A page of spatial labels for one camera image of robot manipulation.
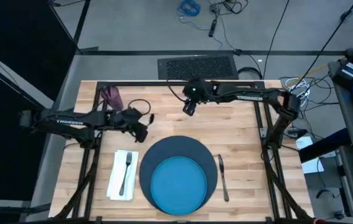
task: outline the floor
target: floor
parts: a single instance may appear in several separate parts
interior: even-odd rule
[[[73,1],[57,2],[68,4]],[[209,38],[206,31],[198,30],[192,24],[181,23],[177,14],[180,2],[180,0],[92,0],[78,46],[81,49],[97,46],[99,50],[230,50],[220,23],[214,35],[223,43],[222,46]],[[199,16],[184,17],[182,21],[193,21],[198,27],[209,27],[214,19],[208,10],[209,3],[206,0],[197,2],[201,4]],[[286,2],[286,0],[251,0],[242,13],[223,16],[227,39],[231,45],[242,50],[268,50]],[[320,50],[338,25],[340,15],[348,10],[352,3],[353,0],[290,1],[272,50]],[[55,8],[71,36],[76,32],[83,5],[84,3],[80,2]],[[353,47],[353,15],[343,23],[326,50],[345,50],[348,47]],[[57,103],[60,109],[73,107],[81,80],[156,80],[157,59],[170,57],[183,55],[77,55],[65,82],[64,94]],[[253,58],[258,61],[263,71],[266,56],[253,55]],[[314,58],[315,56],[270,56],[265,78],[274,80],[303,75]],[[337,59],[339,56],[320,56],[313,68]],[[234,60],[237,68],[255,66],[248,56],[234,56]],[[310,76],[321,78],[326,74],[327,70],[324,69]],[[252,80],[257,77],[242,73],[239,78]],[[325,99],[328,91],[312,87],[309,99],[321,101]],[[333,90],[327,102],[336,102]],[[318,136],[325,137],[345,127],[338,105],[322,106],[307,112],[306,115],[313,132]],[[308,123],[303,120],[295,121],[294,126],[309,128]],[[32,204],[51,201],[57,179],[56,164],[60,163],[62,158],[62,150],[59,149],[63,147],[63,142],[61,138],[52,137]],[[330,159],[325,159],[325,163],[332,163],[327,160]],[[328,170],[331,172],[325,172],[323,177],[330,180],[327,181],[328,187],[332,191],[337,191],[341,184],[339,179],[335,178],[336,173],[332,171],[335,166],[331,164],[329,167]],[[316,217],[330,218],[334,212],[342,209],[340,198],[315,198],[322,188],[317,174],[307,175],[306,178]],[[34,220],[45,216],[46,214],[41,214],[29,218]]]

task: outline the fork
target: fork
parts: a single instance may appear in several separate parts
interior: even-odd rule
[[[131,160],[132,160],[132,152],[127,153],[127,159],[126,159],[126,172],[124,173],[124,179],[122,180],[121,188],[119,195],[122,196],[124,194],[124,184],[126,183],[126,175],[127,175],[127,170],[128,167],[131,165]]]

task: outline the black curtain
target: black curtain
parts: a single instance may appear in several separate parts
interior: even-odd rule
[[[19,127],[18,114],[39,109],[40,105],[13,88],[0,80],[0,200],[30,201],[46,135],[31,134]]]
[[[52,100],[76,49],[47,0],[0,0],[0,61]]]

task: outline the blue plate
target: blue plate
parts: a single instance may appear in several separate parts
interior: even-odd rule
[[[203,203],[207,180],[193,160],[175,156],[155,169],[150,183],[152,197],[161,210],[171,215],[187,215]]]

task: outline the wooden table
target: wooden table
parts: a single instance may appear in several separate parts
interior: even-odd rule
[[[96,84],[97,81],[81,82],[75,106],[76,112],[86,113],[92,109]],[[265,86],[281,87],[281,84],[278,80],[266,80]],[[182,91],[181,86],[173,86],[173,89],[178,94]],[[148,100],[152,105],[151,113],[155,114],[155,121],[149,126],[148,136],[143,143],[134,143],[134,138],[129,134],[104,132],[90,220],[94,220],[96,216],[102,216],[103,220],[130,221],[264,221],[265,217],[273,216],[264,162],[260,158],[260,137],[252,102],[234,101],[220,105],[215,103],[199,105],[195,115],[189,117],[182,112],[183,103],[178,101],[166,86],[120,86],[119,91],[124,107],[136,98]],[[147,105],[143,102],[134,103],[133,106],[142,112],[147,109]],[[277,114],[274,111],[271,112],[272,118],[276,118]],[[144,116],[141,122],[147,123],[148,119],[149,116]],[[222,182],[218,175],[216,190],[201,209],[184,217],[164,214],[153,208],[144,197],[139,185],[139,170],[137,170],[132,201],[113,201],[106,197],[115,151],[119,149],[139,151],[138,163],[140,164],[151,145],[174,135],[195,138],[206,145],[212,154],[222,155],[229,202],[223,200]],[[295,147],[292,140],[286,140],[283,143]],[[76,190],[82,157],[83,149],[78,145],[65,149],[50,217],[63,208]],[[281,148],[280,159],[288,191],[298,204],[313,216],[298,153]],[[277,195],[280,215],[284,217],[278,190]],[[85,200],[86,192],[81,199],[80,216],[83,215]]]

